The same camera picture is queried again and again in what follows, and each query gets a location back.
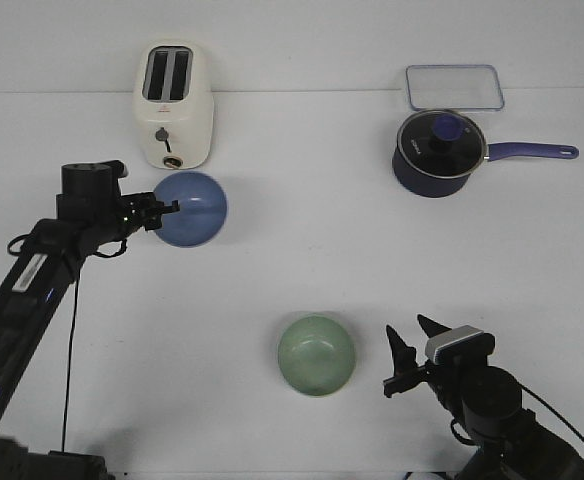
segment robotic arm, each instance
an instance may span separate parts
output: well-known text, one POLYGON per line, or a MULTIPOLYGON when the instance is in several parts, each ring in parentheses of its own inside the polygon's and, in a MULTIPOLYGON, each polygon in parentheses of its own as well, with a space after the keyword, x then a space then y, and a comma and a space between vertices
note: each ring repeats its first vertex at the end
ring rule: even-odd
POLYGON ((494 336, 470 326, 450 329, 423 315, 418 322, 428 336, 423 366, 416 349, 387 327, 394 375, 384 380, 384 393, 389 398, 428 383, 452 414, 454 436, 478 447, 455 480, 584 480, 584 460, 523 408, 519 382, 488 366, 494 336), (469 438, 455 431, 456 424, 469 438))
MULTIPOLYGON (((161 215, 179 209, 154 194, 122 196, 120 161, 62 167, 57 218, 40 220, 24 236, 18 260, 0 286, 0 420, 41 337, 86 258, 109 242, 122 242, 143 227, 161 227, 161 215)), ((0 439, 0 479, 107 478, 100 457, 51 452, 29 454, 0 439)))

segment white table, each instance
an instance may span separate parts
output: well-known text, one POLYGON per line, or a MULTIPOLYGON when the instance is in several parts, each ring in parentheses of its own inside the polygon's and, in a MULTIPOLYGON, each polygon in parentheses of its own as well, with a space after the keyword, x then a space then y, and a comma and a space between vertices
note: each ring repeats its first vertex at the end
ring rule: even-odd
MULTIPOLYGON (((88 260, 68 449, 148 474, 460 468, 472 450, 426 386, 382 394, 385 325, 422 352, 417 313, 493 333, 492 364, 584 433, 584 89, 505 95, 504 111, 473 116, 488 141, 573 144, 580 158, 486 164, 427 199, 390 166, 403 92, 216 93, 200 170, 223 186, 227 222, 199 248, 137 233, 123 257, 88 260), (276 365, 285 326, 317 311, 359 357, 326 398, 295 392, 276 365)), ((0 282, 6 243, 54 216, 61 165, 119 158, 123 193, 170 173, 145 162, 131 110, 130 94, 0 94, 0 282)), ((32 451, 59 447, 70 313, 67 295, 0 425, 32 451)))

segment saucepan handle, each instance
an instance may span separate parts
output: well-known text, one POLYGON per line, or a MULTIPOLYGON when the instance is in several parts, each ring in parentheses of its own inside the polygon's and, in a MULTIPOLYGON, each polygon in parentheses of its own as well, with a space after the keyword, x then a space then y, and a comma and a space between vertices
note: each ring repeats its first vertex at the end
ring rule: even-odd
POLYGON ((487 161, 491 162, 506 157, 576 158, 578 156, 579 149, 572 145, 506 142, 488 145, 487 161))

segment blue bowl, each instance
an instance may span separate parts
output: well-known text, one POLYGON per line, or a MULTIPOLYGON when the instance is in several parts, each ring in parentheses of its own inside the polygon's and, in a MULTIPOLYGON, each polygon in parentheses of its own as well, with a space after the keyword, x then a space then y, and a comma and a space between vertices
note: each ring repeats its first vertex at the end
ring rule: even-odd
POLYGON ((225 222, 228 202, 221 186, 199 172, 178 172, 164 178, 154 189, 158 200, 179 202, 180 210, 163 215, 158 237, 176 247, 196 247, 214 237, 225 222))

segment saucepan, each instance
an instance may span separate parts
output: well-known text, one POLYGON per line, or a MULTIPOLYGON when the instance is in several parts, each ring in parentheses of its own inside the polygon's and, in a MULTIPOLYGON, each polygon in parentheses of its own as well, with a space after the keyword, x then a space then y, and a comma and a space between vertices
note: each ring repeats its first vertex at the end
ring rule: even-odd
POLYGON ((484 161, 507 157, 577 158, 571 145, 506 142, 487 144, 472 120, 453 110, 423 110, 397 134, 394 174, 408 190, 425 197, 458 192, 484 161))

